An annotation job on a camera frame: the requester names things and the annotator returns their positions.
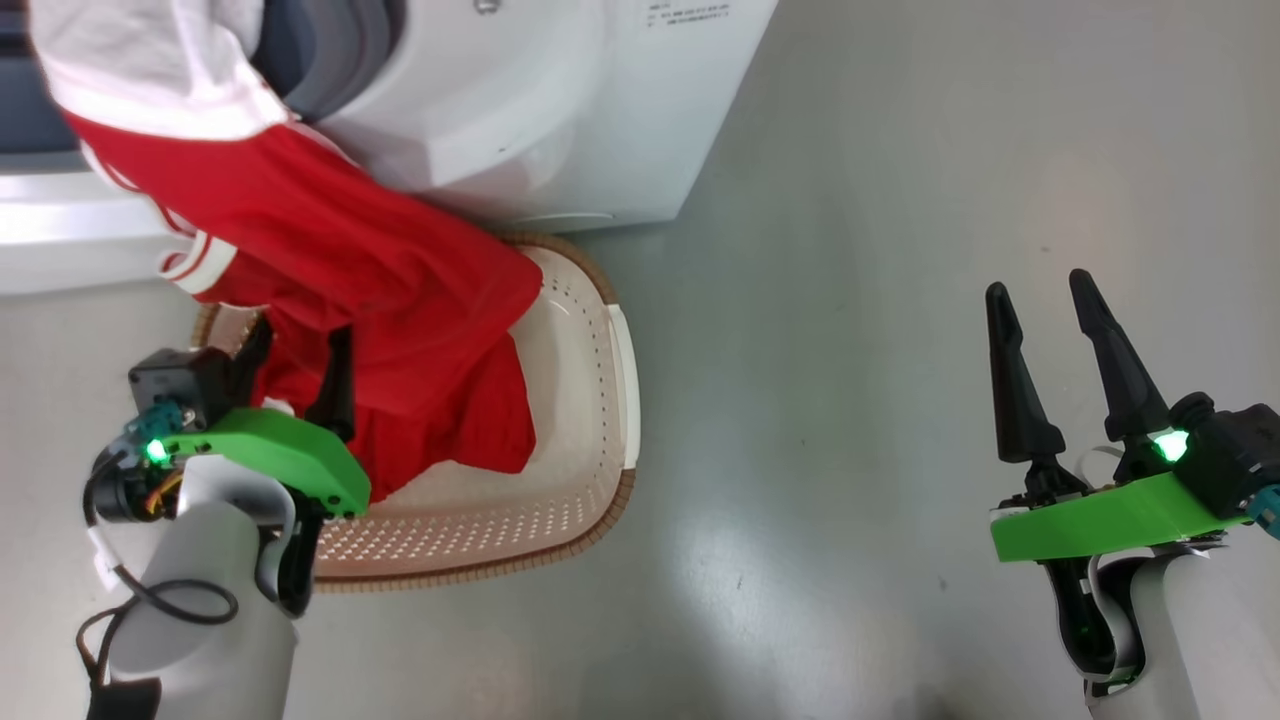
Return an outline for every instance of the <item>gray floor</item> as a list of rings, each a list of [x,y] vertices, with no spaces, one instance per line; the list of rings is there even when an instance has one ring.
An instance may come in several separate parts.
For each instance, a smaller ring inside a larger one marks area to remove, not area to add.
[[[582,238],[639,355],[625,519],[548,569],[320,597],[289,719],[1087,717],[1047,583],[987,536],[1023,469],[982,292],[1009,284],[1069,459],[1105,439],[1074,266],[1166,398],[1280,406],[1276,28],[1268,0],[785,0],[681,219]],[[0,301],[15,717],[83,711],[70,635],[106,598],[74,478],[191,314],[160,286]],[[1261,610],[1280,552],[1234,537],[1224,592]]]

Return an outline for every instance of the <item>white washing machine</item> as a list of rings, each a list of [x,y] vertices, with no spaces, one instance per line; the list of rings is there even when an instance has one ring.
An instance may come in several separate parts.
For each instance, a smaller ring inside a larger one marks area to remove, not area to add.
[[[385,24],[387,53],[360,70],[367,78],[355,97],[315,124],[381,183],[486,227],[669,220],[776,3],[389,0],[385,20],[374,23]],[[40,119],[47,101],[33,94],[31,59],[14,45],[22,6],[0,0],[0,42],[9,38],[0,94],[10,108],[0,109],[0,126],[26,131],[9,132],[23,138],[18,146],[0,145],[0,295],[150,277],[155,258],[178,243],[147,202],[100,182],[67,136],[33,132],[58,128],[56,118]],[[262,42],[271,37],[264,32]],[[340,45],[297,42],[308,44]],[[314,47],[298,53],[303,64],[323,64],[306,56]]]

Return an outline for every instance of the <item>black cable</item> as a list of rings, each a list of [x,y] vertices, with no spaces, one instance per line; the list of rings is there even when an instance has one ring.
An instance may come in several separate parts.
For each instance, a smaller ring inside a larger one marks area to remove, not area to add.
[[[111,570],[119,575],[120,582],[124,583],[124,587],[129,588],[133,597],[175,620],[182,620],[183,623],[191,623],[192,625],[223,625],[230,623],[236,618],[236,614],[239,612],[239,601],[236,600],[232,591],[210,583],[209,580],[165,580],[147,587],[140,583],[138,579],[133,577],[133,573],[129,573],[124,565],[116,565],[115,568],[111,568]],[[202,589],[205,592],[214,593],[227,602],[227,610],[216,615],[204,615],[178,607],[177,605],[160,597],[160,593],[164,591],[179,588]]]
[[[97,646],[97,671],[90,679],[90,687],[101,688],[106,684],[106,661],[111,655],[111,641],[115,639],[115,633],[124,624],[124,618],[129,614],[129,610],[133,610],[133,606],[137,603],[138,598],[131,597],[119,607],[119,612],[111,618],[111,621],[106,624],[106,630],[102,632],[102,642]]]
[[[109,643],[106,642],[106,635],[102,635],[102,643],[101,646],[99,646],[97,650],[99,656],[93,657],[93,653],[90,652],[88,650],[88,644],[86,644],[84,642],[84,633],[87,633],[90,628],[92,628],[93,625],[101,623],[108,618],[113,618],[111,623],[114,624],[115,618],[123,618],[124,612],[127,612],[137,603],[138,600],[131,597],[124,605],[113,607],[110,610],[104,610],[97,615],[93,615],[88,620],[84,620],[83,623],[81,623],[79,630],[76,632],[76,650],[79,651],[81,662],[84,664],[84,673],[88,674],[88,684],[91,688],[96,689],[102,687],[102,680],[105,675],[104,671],[106,669],[106,656],[104,653],[106,652]]]
[[[115,455],[108,457],[106,460],[97,464],[93,471],[88,474],[88,479],[84,480],[84,496],[81,497],[81,509],[84,511],[84,525],[92,528],[97,524],[97,511],[93,510],[93,483],[99,480],[108,470],[115,468],[124,460],[128,455],[123,450]]]

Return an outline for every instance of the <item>white laundry basket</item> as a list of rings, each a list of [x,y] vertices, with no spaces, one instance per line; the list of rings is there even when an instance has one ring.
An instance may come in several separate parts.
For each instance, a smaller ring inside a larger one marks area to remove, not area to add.
[[[635,355],[613,288],[581,251],[539,234],[503,236],[543,269],[512,328],[538,447],[518,475],[433,466],[355,520],[325,527],[321,592],[434,587],[579,555],[622,516],[640,451]],[[239,350],[256,313],[209,306],[193,345]]]

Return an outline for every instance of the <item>green 3d-printed part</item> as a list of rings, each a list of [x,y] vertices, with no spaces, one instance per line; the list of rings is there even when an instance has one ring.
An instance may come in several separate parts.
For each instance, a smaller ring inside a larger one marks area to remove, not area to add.
[[[1000,518],[991,538],[1001,562],[1089,557],[1149,547],[1239,525],[1219,520],[1172,473],[1078,500]]]
[[[225,455],[337,516],[369,510],[369,475],[338,436],[276,410],[237,407],[209,430],[169,436],[164,445],[170,455]]]

